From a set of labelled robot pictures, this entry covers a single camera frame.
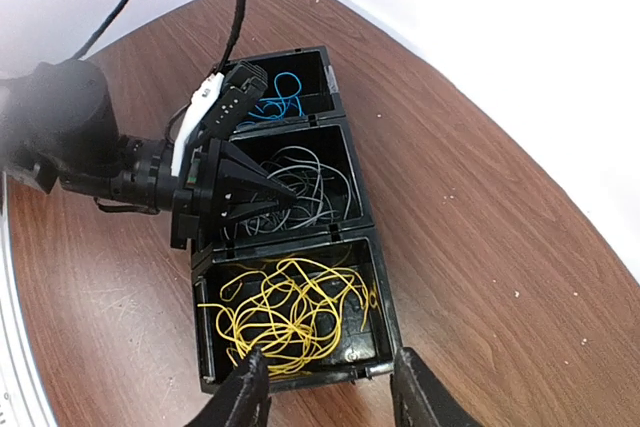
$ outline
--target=yellow string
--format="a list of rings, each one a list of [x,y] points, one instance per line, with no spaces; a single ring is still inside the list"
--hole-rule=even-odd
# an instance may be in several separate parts
[[[375,293],[369,291],[354,269],[335,265],[328,267],[295,257],[279,260],[271,274],[265,273],[265,266],[260,270],[248,270],[242,266],[247,271],[221,287],[220,299],[223,304],[229,304],[238,297],[247,277],[262,277],[260,292],[245,298],[237,307],[198,304],[198,307],[219,309],[216,330],[220,337],[231,343],[227,355],[235,366],[238,358],[243,359],[251,349],[259,346],[271,359],[269,374],[272,378],[300,373],[309,362],[327,358],[340,345],[344,304],[350,293],[358,298],[363,311],[361,331],[366,326],[369,308],[372,307],[370,304],[372,301],[377,304]],[[294,276],[302,278],[302,281],[296,281]],[[340,285],[340,292],[329,295],[323,287],[329,284],[332,287]],[[324,316],[331,316],[334,320],[333,329],[326,335],[320,335],[317,330],[320,315],[323,320]],[[221,320],[224,317],[229,327],[223,330]],[[295,347],[295,355],[285,352],[292,346]]]

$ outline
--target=blue string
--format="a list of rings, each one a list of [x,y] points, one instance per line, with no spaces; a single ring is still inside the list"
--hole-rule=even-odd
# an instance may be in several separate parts
[[[298,90],[291,95],[285,96],[280,92],[278,81],[284,76],[293,78],[298,84]],[[299,95],[300,92],[302,92],[302,82],[300,82],[297,75],[292,74],[291,72],[281,72],[276,75],[275,79],[273,79],[273,86],[276,89],[277,97],[263,97],[260,99],[255,107],[256,112],[249,112],[249,117],[258,121],[282,120],[287,116],[289,109],[297,110],[299,117],[304,117],[306,115],[302,110],[302,105],[300,104]],[[240,128],[245,125],[254,125],[255,123],[256,122],[247,120],[239,123],[237,127]]]

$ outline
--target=white plastic part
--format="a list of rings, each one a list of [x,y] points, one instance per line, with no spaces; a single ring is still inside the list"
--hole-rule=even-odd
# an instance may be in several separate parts
[[[216,100],[218,100],[223,81],[224,75],[220,73],[210,75],[204,79],[200,88],[191,96],[191,105],[184,114],[184,120],[180,126],[180,131],[178,132],[173,148],[173,157],[171,158],[171,175],[173,177],[180,175],[187,140],[191,133],[198,127],[206,113],[209,112],[209,109],[211,109]]]
[[[11,258],[7,179],[0,172],[0,427],[53,427],[56,421],[33,360]]]

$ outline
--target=robotic arm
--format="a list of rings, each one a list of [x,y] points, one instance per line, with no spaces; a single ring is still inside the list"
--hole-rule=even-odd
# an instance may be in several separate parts
[[[295,201],[227,139],[267,88],[266,73],[240,62],[189,137],[179,176],[173,144],[120,133],[104,74],[67,60],[42,63],[0,87],[0,167],[19,182],[50,193],[93,197],[105,212],[172,212],[171,245],[203,242],[207,233]],[[103,204],[99,199],[114,201]]]

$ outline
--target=wood grain tabletop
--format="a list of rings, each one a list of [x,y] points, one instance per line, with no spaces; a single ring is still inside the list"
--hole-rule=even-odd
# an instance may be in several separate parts
[[[162,135],[218,60],[233,2],[197,0],[93,58],[123,132]],[[437,70],[335,0],[249,0],[234,56],[315,45],[329,48],[404,343],[487,426],[640,425],[640,287],[564,191]],[[11,209],[60,425],[190,420],[207,396],[169,217],[18,185]],[[390,426],[388,385],[278,394],[270,425]]]

